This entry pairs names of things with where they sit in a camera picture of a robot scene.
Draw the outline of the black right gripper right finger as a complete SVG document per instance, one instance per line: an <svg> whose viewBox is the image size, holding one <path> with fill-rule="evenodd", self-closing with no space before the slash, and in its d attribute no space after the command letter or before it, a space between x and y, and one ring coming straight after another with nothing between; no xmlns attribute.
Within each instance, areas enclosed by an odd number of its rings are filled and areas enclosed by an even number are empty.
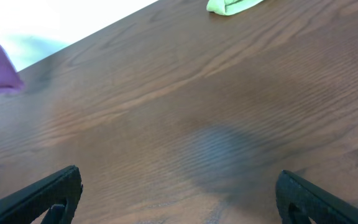
<svg viewBox="0 0 358 224"><path fill-rule="evenodd" d="M358 224L358 208L288 171L275 184L283 224Z"/></svg>

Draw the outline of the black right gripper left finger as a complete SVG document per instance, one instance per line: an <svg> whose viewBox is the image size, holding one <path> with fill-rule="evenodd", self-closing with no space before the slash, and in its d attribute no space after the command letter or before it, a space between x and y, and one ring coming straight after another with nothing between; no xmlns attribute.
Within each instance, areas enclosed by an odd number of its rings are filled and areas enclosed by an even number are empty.
<svg viewBox="0 0 358 224"><path fill-rule="evenodd" d="M77 166L68 166L0 199L0 223L71 223L83 191Z"/></svg>

